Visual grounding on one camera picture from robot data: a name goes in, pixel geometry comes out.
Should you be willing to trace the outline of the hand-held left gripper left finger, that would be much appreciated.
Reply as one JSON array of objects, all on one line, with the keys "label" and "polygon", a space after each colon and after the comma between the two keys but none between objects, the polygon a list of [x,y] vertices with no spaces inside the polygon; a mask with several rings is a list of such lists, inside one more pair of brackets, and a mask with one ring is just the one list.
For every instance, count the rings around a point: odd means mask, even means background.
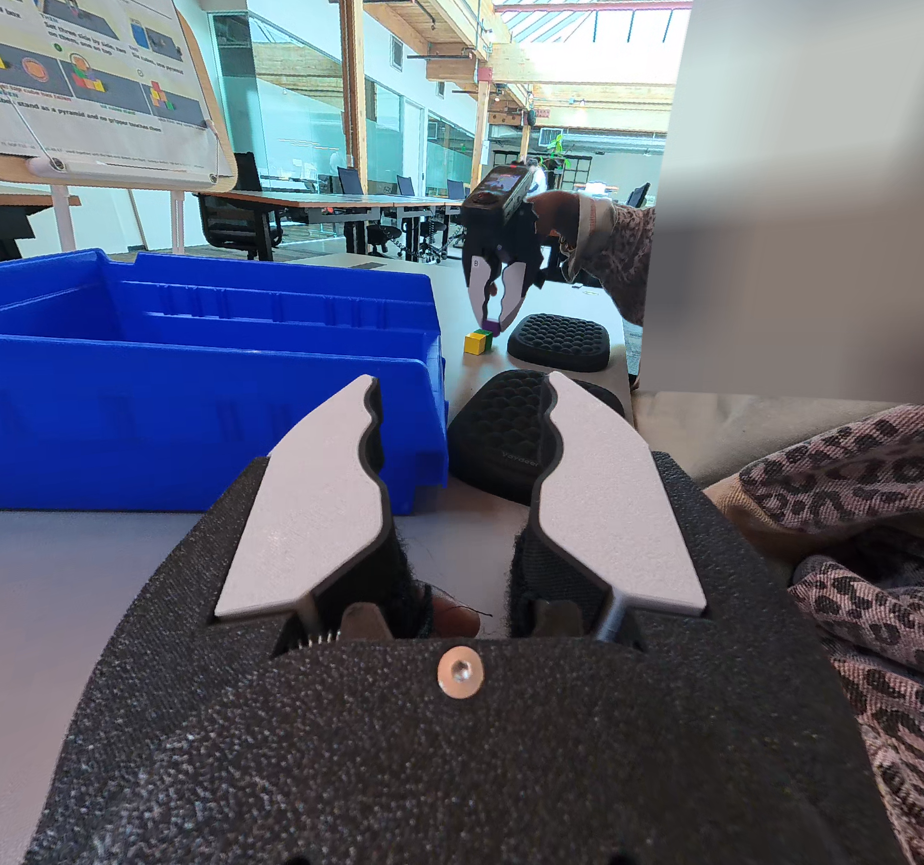
[{"label": "hand-held left gripper left finger", "polygon": [[381,478],[379,382],[361,375],[276,444],[214,607],[218,622],[294,616],[334,635],[372,605],[387,638],[433,633],[433,594],[414,581]]}]

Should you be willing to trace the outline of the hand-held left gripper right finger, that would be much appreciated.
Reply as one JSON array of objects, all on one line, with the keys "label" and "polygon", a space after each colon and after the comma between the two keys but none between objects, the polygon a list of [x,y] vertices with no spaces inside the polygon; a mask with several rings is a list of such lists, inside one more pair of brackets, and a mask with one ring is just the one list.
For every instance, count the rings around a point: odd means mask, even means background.
[{"label": "hand-held left gripper right finger", "polygon": [[632,613],[699,618],[707,598],[653,454],[559,372],[539,396],[539,478],[514,544],[510,635],[628,640]]}]

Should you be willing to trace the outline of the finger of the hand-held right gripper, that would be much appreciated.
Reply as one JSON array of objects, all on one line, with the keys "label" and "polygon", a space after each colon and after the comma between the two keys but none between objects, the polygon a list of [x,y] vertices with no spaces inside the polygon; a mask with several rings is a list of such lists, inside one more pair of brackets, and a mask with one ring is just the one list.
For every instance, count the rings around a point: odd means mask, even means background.
[{"label": "finger of the hand-held right gripper", "polygon": [[500,260],[496,255],[467,256],[468,298],[477,325],[487,325],[489,322],[488,302],[493,296],[499,273]]},{"label": "finger of the hand-held right gripper", "polygon": [[527,265],[524,261],[515,261],[505,265],[502,270],[503,293],[498,331],[506,331],[514,322],[523,304],[529,288]]}]

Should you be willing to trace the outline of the blue plastic bin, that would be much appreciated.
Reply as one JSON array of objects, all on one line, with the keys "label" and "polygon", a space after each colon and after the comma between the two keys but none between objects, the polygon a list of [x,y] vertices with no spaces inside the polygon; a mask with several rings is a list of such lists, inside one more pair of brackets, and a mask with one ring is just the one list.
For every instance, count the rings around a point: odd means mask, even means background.
[{"label": "blue plastic bin", "polygon": [[363,374],[393,511],[447,478],[430,278],[96,249],[2,263],[1,505],[203,512]]}]

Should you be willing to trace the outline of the person's right forearm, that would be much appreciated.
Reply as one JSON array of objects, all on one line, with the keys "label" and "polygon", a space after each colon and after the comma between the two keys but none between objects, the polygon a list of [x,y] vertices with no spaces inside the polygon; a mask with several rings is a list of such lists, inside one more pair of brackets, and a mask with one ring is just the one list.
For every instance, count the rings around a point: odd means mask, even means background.
[{"label": "person's right forearm", "polygon": [[656,209],[635,208],[607,197],[566,192],[574,235],[563,235],[567,260],[563,274],[575,281],[582,272],[600,282],[623,319],[644,321]]}]

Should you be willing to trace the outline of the white desk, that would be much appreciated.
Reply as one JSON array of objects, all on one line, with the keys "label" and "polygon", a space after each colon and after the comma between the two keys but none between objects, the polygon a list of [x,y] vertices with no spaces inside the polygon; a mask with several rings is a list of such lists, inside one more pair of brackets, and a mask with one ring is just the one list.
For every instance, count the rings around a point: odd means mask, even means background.
[{"label": "white desk", "polygon": [[[426,274],[441,326],[449,419],[494,374],[524,366],[506,351],[463,352],[475,328],[459,263],[413,265],[338,254],[289,263]],[[599,374],[578,378],[617,395],[632,421],[623,321],[600,289],[546,283],[519,315],[541,312],[595,321],[611,353]],[[418,579],[480,614],[481,638],[506,636],[505,592],[514,535],[525,506],[450,477],[418,491],[397,525]],[[40,818],[71,716],[103,647],[151,574],[198,514],[2,512],[1,861],[21,863]]]}]

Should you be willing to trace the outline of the person's right hand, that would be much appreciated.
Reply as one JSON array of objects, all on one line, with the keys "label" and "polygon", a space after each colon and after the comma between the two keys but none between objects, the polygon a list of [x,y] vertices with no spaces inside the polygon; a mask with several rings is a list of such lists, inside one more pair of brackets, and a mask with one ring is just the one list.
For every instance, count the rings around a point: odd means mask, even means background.
[{"label": "person's right hand", "polygon": [[536,216],[535,232],[542,238],[556,236],[569,249],[578,244],[580,200],[577,192],[547,190],[529,200]]}]

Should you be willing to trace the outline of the person's left hand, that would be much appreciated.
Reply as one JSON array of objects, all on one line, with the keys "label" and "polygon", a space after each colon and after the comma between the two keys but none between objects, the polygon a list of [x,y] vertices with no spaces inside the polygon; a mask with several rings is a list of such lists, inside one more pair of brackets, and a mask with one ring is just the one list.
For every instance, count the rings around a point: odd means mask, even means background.
[{"label": "person's left hand", "polygon": [[480,614],[445,594],[433,594],[434,639],[474,639],[481,627]]}]

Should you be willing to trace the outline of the black wrist rest pad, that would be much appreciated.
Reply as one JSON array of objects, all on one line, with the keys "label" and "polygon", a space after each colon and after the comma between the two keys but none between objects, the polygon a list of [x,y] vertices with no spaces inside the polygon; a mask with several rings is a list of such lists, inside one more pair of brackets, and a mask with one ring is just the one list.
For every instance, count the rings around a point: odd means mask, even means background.
[{"label": "black wrist rest pad", "polygon": [[610,358],[610,337],[602,325],[538,313],[525,317],[509,335],[509,356],[559,371],[597,373]]},{"label": "black wrist rest pad", "polygon": [[493,496],[530,506],[535,485],[558,460],[592,442],[579,412],[552,408],[549,374],[510,370],[492,377],[447,430],[449,473]]}]

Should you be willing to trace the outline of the beige trousers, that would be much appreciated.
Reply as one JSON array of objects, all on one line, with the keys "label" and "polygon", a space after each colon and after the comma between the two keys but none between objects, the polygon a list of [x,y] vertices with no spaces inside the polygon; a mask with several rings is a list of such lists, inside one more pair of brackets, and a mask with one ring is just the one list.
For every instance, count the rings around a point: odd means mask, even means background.
[{"label": "beige trousers", "polygon": [[791,444],[897,406],[641,389],[631,399],[639,433],[654,451],[671,455],[700,489]]}]

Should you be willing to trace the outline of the long office table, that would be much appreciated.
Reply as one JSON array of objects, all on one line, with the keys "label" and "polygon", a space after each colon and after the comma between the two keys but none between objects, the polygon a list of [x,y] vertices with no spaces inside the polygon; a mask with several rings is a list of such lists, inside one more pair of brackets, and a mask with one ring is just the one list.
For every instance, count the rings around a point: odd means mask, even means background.
[{"label": "long office table", "polygon": [[462,201],[450,201],[448,198],[402,198],[383,194],[355,197],[338,193],[302,195],[292,191],[231,190],[202,191],[196,196],[200,194],[214,194],[238,201],[259,201],[278,206],[286,212],[305,212],[310,224],[322,223],[325,220],[342,224],[346,227],[346,251],[359,255],[367,254],[367,249],[372,244],[367,233],[369,226],[378,224],[385,211],[393,211],[398,223],[404,224],[403,231],[410,242],[410,247],[405,249],[405,257],[414,262],[420,258],[420,220],[439,214],[456,215],[462,205]]}]

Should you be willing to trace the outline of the wooden pillar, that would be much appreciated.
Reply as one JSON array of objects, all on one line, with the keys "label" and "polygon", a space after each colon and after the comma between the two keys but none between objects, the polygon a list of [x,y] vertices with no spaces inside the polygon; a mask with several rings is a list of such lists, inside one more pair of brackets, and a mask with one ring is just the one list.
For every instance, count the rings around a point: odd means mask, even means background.
[{"label": "wooden pillar", "polygon": [[338,9],[346,154],[349,166],[359,173],[363,190],[368,191],[363,0],[338,0]]}]

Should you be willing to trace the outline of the leopard print top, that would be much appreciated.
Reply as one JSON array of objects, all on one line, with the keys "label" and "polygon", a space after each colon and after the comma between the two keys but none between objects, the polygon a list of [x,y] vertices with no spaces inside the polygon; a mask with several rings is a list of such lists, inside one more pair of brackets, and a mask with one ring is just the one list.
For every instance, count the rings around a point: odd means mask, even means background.
[{"label": "leopard print top", "polygon": [[923,409],[872,414],[706,489],[814,625],[908,863],[923,862]]}]

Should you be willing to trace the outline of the white easel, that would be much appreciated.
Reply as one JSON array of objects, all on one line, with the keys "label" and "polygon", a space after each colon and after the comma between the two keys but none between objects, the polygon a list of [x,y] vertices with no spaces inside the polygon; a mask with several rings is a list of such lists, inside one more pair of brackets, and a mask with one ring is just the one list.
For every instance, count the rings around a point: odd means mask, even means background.
[{"label": "white easel", "polygon": [[202,53],[175,12],[182,45],[150,20],[131,40],[99,37],[41,14],[43,39],[17,31],[24,12],[2,8],[2,259],[33,238],[29,216],[54,210],[60,248],[77,248],[75,188],[128,193],[144,247],[152,247],[135,190],[169,194],[171,251],[187,250],[184,201],[222,192],[237,166]]}]

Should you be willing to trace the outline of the instruction poster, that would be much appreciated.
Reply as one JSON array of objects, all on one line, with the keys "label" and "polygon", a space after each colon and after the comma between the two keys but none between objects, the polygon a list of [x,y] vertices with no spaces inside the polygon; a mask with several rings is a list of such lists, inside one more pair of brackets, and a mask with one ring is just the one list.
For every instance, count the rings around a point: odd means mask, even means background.
[{"label": "instruction poster", "polygon": [[1,0],[10,180],[200,190],[231,178],[173,0]]}]

